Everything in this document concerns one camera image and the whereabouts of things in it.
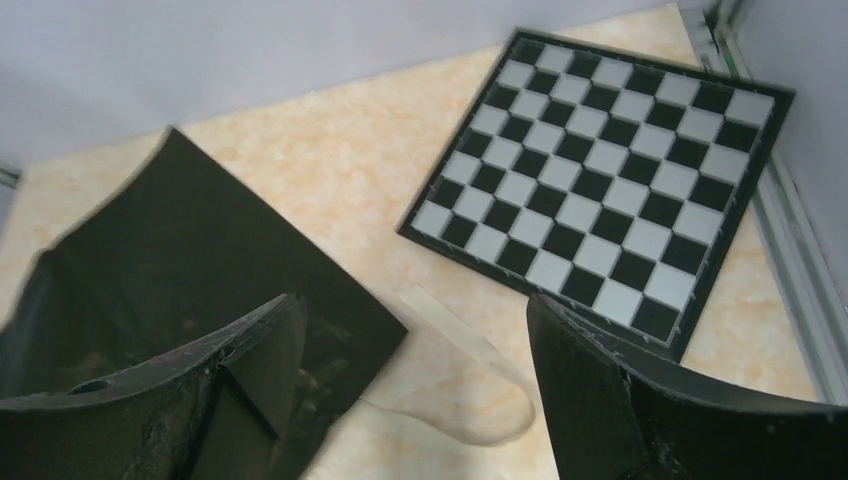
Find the beige marble surface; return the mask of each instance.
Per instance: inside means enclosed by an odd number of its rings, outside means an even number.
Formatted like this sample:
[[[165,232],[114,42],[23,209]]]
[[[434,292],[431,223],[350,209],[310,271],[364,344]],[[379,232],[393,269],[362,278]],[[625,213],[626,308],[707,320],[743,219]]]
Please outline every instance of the beige marble surface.
[[[565,32],[579,40],[693,63],[674,5]],[[526,297],[395,234],[394,228],[480,85],[498,48],[341,86],[183,131],[371,288],[419,284],[532,376]],[[25,176],[0,239],[0,312],[49,246],[139,167],[158,134],[40,164]],[[683,364],[729,382],[811,399],[814,391],[748,214]],[[374,385],[384,406],[466,438],[518,425],[518,390],[415,326]],[[338,429],[313,479],[556,478],[543,422],[480,454],[446,454],[354,425]]]

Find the chessboard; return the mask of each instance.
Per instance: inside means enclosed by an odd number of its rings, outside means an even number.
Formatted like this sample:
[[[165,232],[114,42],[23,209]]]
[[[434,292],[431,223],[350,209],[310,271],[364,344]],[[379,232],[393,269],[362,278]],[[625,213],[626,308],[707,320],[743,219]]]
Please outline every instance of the chessboard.
[[[398,233],[679,361],[793,98],[517,29]]]

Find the white wall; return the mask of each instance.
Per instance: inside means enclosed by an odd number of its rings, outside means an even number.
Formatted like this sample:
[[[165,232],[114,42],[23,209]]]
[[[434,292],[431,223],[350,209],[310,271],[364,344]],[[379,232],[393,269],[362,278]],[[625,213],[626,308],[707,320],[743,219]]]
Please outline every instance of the white wall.
[[[737,28],[755,77],[798,90],[778,148],[848,294],[848,2],[755,0]]]
[[[687,3],[702,0],[688,0]],[[24,167],[662,0],[6,0],[0,160]]]

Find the mounting hole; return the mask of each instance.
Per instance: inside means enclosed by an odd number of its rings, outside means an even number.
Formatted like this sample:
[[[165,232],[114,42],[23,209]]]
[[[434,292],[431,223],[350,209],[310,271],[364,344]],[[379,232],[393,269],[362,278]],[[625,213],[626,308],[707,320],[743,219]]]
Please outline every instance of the mounting hole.
[[[103,390],[104,388],[109,386],[109,382],[106,380],[92,380],[90,382],[85,382],[80,385],[77,385],[71,391],[68,392],[68,395],[79,395],[82,393],[91,393],[99,390]]]

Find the black square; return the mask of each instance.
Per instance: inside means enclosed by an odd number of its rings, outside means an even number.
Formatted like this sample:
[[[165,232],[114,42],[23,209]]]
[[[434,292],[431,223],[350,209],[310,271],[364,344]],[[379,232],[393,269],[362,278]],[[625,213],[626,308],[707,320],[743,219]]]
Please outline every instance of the black square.
[[[618,175],[621,178],[626,178],[640,185],[650,187],[659,168],[660,162],[652,158],[643,157],[638,153],[630,152]]]
[[[559,142],[556,154],[562,158],[574,160],[577,163],[583,163],[586,160],[586,157],[589,156],[589,150],[592,149],[593,143],[594,142],[588,138],[566,133]]]
[[[569,261],[574,260],[580,244],[583,243],[583,237],[584,235],[577,230],[573,230],[559,223],[554,223],[553,228],[548,232],[548,238],[545,239],[542,248],[558,257]]]
[[[609,112],[612,106],[615,105],[615,100],[618,98],[618,91],[612,90],[599,85],[592,85],[589,92],[583,97],[581,102],[587,107],[598,109],[602,112]]]
[[[530,264],[533,263],[534,258],[536,258],[535,248],[528,247],[510,238],[506,241],[506,246],[498,257],[497,264],[510,272],[523,276],[530,269]]]
[[[654,262],[648,259],[622,250],[610,278],[641,292],[648,285],[654,265]]]
[[[686,113],[686,110],[683,108],[657,101],[648,113],[645,122],[667,130],[677,130],[680,121],[683,120],[684,113]]]
[[[468,243],[468,239],[471,238],[471,234],[474,233],[476,225],[477,224],[471,220],[462,218],[459,215],[454,215],[451,217],[450,222],[448,222],[448,226],[442,233],[442,239],[456,245],[459,248],[465,248],[465,245]]]
[[[591,308],[603,285],[604,279],[602,277],[575,265],[572,267],[560,293],[566,298]]]
[[[679,200],[652,191],[642,205],[639,217],[666,228],[673,228],[682,206]]]
[[[632,223],[633,217],[604,208],[595,220],[595,225],[592,226],[592,235],[621,245]]]
[[[518,97],[518,91],[500,84],[495,84],[486,95],[486,100],[483,101],[486,105],[500,108],[501,110],[509,110],[512,102]]]
[[[733,120],[725,120],[724,125],[718,131],[715,142],[728,148],[733,148],[745,153],[751,151],[757,140],[759,129],[749,125],[743,125]]]
[[[535,65],[544,49],[545,45],[542,43],[524,40],[515,47],[510,58],[516,62]]]
[[[554,85],[556,85],[558,79],[559,75],[546,72],[536,72],[533,75],[533,78],[530,79],[530,83],[527,84],[527,90],[547,95],[554,89]]]
[[[644,93],[645,95],[654,95],[660,88],[664,73],[658,70],[652,70],[640,65],[633,66],[633,73],[627,80],[624,88],[634,92]]]
[[[545,111],[542,112],[542,116],[539,117],[539,120],[550,123],[551,125],[556,125],[557,127],[565,127],[565,124],[568,123],[568,119],[571,118],[572,113],[574,113],[574,107],[572,105],[566,105],[562,102],[551,100],[545,108]]]
[[[648,297],[642,297],[639,310],[630,324],[634,329],[646,333],[661,342],[668,340],[679,312]]]
[[[595,69],[601,63],[601,57],[590,55],[583,52],[574,52],[574,58],[571,60],[571,65],[568,66],[566,72],[575,77],[583,77],[591,79],[595,74]]]
[[[513,165],[512,169],[518,173],[527,175],[530,178],[536,178],[539,176],[539,173],[541,173],[547,160],[547,155],[529,148],[524,148],[521,151],[521,155],[518,156],[518,160],[515,161],[515,165]]]
[[[592,170],[583,169],[571,191],[596,202],[602,202],[612,183],[612,178]]]
[[[491,141],[492,137],[474,130],[469,130],[466,132],[465,136],[463,136],[457,150],[471,155],[472,157],[481,158],[483,154],[486,153],[486,148],[489,147],[489,143]]]
[[[500,136],[508,138],[514,142],[521,143],[524,141],[524,137],[527,136],[527,132],[530,131],[530,127],[532,126],[533,122],[530,120],[511,116],[501,129]]]
[[[429,200],[447,209],[453,208],[462,193],[462,185],[444,177],[441,177],[436,183],[436,190],[430,194]]]
[[[621,120],[619,118],[610,117],[607,119],[604,129],[601,130],[599,138],[607,142],[621,145],[622,147],[630,147],[633,138],[636,137],[636,132],[639,130],[639,125]]]
[[[559,190],[555,190],[547,185],[537,185],[533,196],[530,197],[530,202],[527,203],[527,208],[536,213],[541,213],[548,217],[556,217],[559,212],[562,202],[565,201],[565,194]]]
[[[480,169],[477,170],[477,174],[474,175],[474,179],[471,180],[471,186],[478,190],[483,190],[486,193],[495,193],[495,190],[498,189],[498,185],[501,184],[503,176],[503,170],[484,163],[480,166]]]
[[[732,88],[701,82],[701,88],[692,100],[692,106],[724,115],[732,98]]]
[[[668,151],[667,159],[671,162],[697,170],[701,168],[701,163],[703,163],[704,157],[707,156],[707,152],[709,150],[710,146],[706,143],[696,142],[695,140],[689,140],[688,138],[677,137],[671,145],[671,149]]]
[[[733,195],[733,185],[709,177],[700,177],[695,182],[695,188],[692,189],[689,200],[723,212],[731,195]]]
[[[706,245],[672,234],[671,240],[665,247],[662,261],[686,273],[696,275],[706,253]]]
[[[489,213],[483,219],[483,224],[503,233],[508,233],[512,228],[515,218],[518,217],[520,209],[514,205],[495,199],[489,208]]]

